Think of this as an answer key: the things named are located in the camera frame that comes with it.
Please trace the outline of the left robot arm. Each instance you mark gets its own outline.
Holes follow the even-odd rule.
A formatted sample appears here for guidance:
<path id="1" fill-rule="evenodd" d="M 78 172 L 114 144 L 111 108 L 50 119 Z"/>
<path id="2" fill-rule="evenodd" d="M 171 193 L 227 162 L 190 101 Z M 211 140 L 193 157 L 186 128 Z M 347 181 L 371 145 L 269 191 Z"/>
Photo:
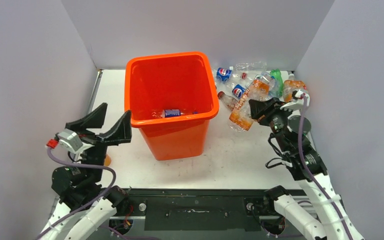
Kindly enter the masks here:
<path id="1" fill-rule="evenodd" d="M 115 170 L 105 165 L 108 147 L 132 140 L 127 110 L 104 133 L 108 104 L 65 124 L 46 144 L 47 155 L 61 166 L 52 173 L 51 188 L 59 197 L 38 240 L 86 240 L 106 220 L 129 210 L 128 194 L 117 185 Z"/>

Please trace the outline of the small orange juice bottle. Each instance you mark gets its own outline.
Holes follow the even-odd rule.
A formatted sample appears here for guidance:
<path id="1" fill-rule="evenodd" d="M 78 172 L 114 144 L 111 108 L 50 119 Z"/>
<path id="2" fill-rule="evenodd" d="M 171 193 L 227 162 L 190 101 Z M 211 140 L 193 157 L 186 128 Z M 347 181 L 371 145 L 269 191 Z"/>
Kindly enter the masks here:
<path id="1" fill-rule="evenodd" d="M 104 159 L 104 166 L 109 167 L 111 163 L 112 163 L 111 157 L 108 154 L 106 154 Z"/>

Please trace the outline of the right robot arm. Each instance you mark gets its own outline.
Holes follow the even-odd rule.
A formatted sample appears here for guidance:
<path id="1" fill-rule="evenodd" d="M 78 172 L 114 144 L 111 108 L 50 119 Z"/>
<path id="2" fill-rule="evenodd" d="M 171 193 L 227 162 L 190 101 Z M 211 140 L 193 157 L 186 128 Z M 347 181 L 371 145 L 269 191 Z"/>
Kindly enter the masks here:
<path id="1" fill-rule="evenodd" d="M 276 140 L 280 165 L 285 166 L 304 191 L 316 216 L 307 212 L 281 185 L 264 192 L 263 209 L 284 217 L 307 240 L 362 240 L 364 236 L 350 220 L 326 165 L 308 138 L 312 127 L 305 117 L 308 102 L 306 97 L 288 103 L 278 98 L 248 102 L 251 118 L 261 126 L 270 127 L 268 141 Z"/>

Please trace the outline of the orange label bottle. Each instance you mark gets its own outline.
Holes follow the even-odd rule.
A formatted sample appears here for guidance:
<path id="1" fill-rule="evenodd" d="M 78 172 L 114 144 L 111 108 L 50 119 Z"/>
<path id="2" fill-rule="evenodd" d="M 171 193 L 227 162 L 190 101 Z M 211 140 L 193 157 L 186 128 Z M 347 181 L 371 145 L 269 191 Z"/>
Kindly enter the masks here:
<path id="1" fill-rule="evenodd" d="M 272 78 L 267 72 L 257 74 L 252 82 L 247 85 L 246 90 L 239 98 L 229 116 L 229 126 L 237 131 L 248 131 L 254 119 L 251 117 L 250 100 L 264 101 L 270 90 L 270 82 Z"/>

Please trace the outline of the blue label bottle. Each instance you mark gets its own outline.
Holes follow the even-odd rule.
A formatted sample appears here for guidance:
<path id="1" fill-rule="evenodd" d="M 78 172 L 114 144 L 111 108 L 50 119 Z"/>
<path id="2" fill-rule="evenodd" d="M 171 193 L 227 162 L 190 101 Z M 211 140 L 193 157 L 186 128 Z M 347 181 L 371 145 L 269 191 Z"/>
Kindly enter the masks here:
<path id="1" fill-rule="evenodd" d="M 196 115 L 198 111 L 186 110 L 186 109 L 160 109 L 150 113 L 152 119 L 174 118 L 189 115 Z"/>

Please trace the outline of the pepsi bottle front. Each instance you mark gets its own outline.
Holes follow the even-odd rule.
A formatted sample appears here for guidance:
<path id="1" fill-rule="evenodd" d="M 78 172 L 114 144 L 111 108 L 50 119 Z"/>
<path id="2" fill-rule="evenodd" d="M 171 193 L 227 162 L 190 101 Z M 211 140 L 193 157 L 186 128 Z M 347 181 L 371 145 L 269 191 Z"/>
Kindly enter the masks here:
<path id="1" fill-rule="evenodd" d="M 244 80 L 230 79 L 226 82 L 226 88 L 228 91 L 237 99 L 240 99 L 248 87 L 251 85 L 250 82 Z"/>

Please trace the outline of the red cap tea bottle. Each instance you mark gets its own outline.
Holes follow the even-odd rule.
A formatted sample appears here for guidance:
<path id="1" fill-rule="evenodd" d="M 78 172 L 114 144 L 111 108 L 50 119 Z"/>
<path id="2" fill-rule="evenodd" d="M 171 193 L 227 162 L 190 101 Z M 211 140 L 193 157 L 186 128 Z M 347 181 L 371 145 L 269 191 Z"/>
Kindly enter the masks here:
<path id="1" fill-rule="evenodd" d="M 219 91 L 217 93 L 217 97 L 222 103 L 223 106 L 225 106 L 230 112 L 232 112 L 238 103 L 238 100 L 230 95 L 225 94 L 224 91 Z"/>

